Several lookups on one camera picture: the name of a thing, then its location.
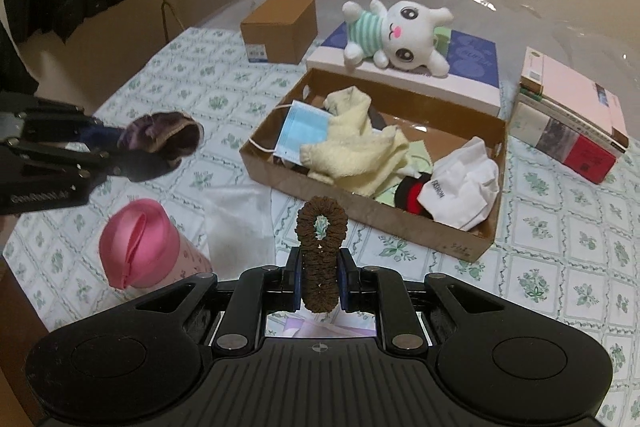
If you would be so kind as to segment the brown hair scrunchie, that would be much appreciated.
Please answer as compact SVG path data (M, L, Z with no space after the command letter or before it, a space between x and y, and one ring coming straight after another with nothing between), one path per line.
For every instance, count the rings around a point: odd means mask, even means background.
M314 196L297 213L302 299L312 313L329 313L337 306L337 257L346 239L347 222L345 210L329 197Z

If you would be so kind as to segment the yellow fluffy towel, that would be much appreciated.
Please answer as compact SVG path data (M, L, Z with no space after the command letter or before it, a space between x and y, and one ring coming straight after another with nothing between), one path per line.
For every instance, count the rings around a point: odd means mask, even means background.
M409 141L398 127L372 127L371 98L352 86L330 93L326 141L303 145L300 160L311 179L373 197L394 173L408 165Z

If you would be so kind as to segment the white fluffy sock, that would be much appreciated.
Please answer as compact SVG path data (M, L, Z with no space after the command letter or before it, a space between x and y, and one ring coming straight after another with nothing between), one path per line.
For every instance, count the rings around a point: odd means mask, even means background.
M416 196L435 222L470 231L485 221L499 194L499 167L474 136L462 147L435 161L430 181Z

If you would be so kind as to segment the white tissue sheet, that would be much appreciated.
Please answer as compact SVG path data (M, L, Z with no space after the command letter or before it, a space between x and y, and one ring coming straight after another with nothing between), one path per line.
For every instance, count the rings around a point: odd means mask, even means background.
M205 192L203 207L209 259L219 280L236 280L248 269L274 265L268 187L215 186Z

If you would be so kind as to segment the pink lidded tumbler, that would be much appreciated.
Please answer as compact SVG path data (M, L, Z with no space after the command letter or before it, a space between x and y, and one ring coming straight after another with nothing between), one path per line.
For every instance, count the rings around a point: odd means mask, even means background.
M157 289L212 265L170 221L153 199L136 199L107 221L99 239L99 257L114 288Z

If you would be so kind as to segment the black red sock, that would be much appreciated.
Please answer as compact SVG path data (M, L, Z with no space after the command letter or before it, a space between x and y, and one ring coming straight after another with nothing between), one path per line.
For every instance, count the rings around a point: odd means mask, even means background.
M420 176L413 178L413 176L405 176L404 179L397 185L394 194L394 206L401 210L432 219L431 213L429 213L418 201L422 188L428 181L431 180L431 175L426 172L421 172Z

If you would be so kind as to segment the light green cloth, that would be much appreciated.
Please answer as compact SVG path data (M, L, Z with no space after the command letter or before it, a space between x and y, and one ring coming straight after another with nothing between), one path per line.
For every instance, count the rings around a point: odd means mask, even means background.
M408 148L408 165L400 170L400 173L394 173L390 176L385 184L376 193L375 200L381 204L394 207L395 193L400 182L405 176L416 176L417 174L431 174L433 172L433 161L430 153L423 142L414 141L409 143Z

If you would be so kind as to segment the blue surgical face mask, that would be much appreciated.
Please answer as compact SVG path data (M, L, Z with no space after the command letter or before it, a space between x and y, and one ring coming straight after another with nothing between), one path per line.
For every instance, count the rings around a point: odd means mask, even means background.
M273 146L248 139L257 150L271 154L285 167L302 167L300 148L326 141L331 114L325 109L293 101L273 107L269 117L276 116L279 131Z

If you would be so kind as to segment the open brown cardboard tray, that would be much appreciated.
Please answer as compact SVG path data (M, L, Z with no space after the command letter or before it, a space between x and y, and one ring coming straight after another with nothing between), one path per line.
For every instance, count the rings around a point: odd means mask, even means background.
M294 160L276 146L296 108L326 119L329 129L317 143L304 140L294 146L300 156ZM475 261L494 243L498 204L486 219L463 231L435 215L422 217L378 200L386 188L420 173L410 155L411 144L424 145L431 160L439 161L473 139L483 141L498 169L506 168L506 124L498 117L382 83L311 69L268 114L240 154L254 181L303 200L331 197L352 220Z

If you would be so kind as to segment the small brown cardboard box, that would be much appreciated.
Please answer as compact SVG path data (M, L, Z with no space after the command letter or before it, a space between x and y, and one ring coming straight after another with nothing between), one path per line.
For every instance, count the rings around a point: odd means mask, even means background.
M316 0L266 0L240 29L250 63L297 65L318 36Z

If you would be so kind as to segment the green patterned bed sheet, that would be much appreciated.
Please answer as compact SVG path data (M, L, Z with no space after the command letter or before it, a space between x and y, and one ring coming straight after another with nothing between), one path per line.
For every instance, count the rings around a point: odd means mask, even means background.
M190 29L153 56L99 117L118 126L159 109L181 110L203 125L203 145L165 178L143 184L111 179L87 206L18 220L3 256L20 286L16 303L26 326L43 333L127 299L107 285L96 251L106 220L127 202L158 200L171 222L204 247L206 191L247 182L241 146L303 72L299 66L248 64L239 34L222 29ZM591 335L613 366L600 421L637 425L638 146L631 145L596 185L511 140L504 187L495 244L477 262L355 222L347 247L360 265L382 265L409 280L444 272Z

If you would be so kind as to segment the blue white flat box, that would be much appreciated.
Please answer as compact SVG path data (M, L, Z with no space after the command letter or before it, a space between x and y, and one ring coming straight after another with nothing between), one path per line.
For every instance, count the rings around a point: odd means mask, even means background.
M446 57L450 66L449 74L442 78L432 76L424 67L403 72L393 67L379 69L371 61L363 62L353 70L348 69L343 56L347 40L345 24L338 26L308 56L306 65L309 69L384 83L497 116L501 101L495 43L448 28L438 28L436 36L438 52Z

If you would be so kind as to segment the white plush bunny toy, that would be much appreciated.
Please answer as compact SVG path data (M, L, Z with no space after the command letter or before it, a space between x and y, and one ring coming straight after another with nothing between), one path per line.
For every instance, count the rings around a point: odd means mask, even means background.
M437 27L449 25L454 16L447 8L431 9L415 1L401 0L390 8L372 0L369 9L347 1L342 6L347 41L345 66L358 67L370 58L379 69L405 70L426 67L432 76L445 77L449 64L436 48Z

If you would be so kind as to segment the stack of books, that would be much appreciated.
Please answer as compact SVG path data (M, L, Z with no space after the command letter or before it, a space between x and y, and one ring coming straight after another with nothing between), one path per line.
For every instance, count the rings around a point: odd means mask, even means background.
M594 184L629 146L618 96L530 46L509 133Z

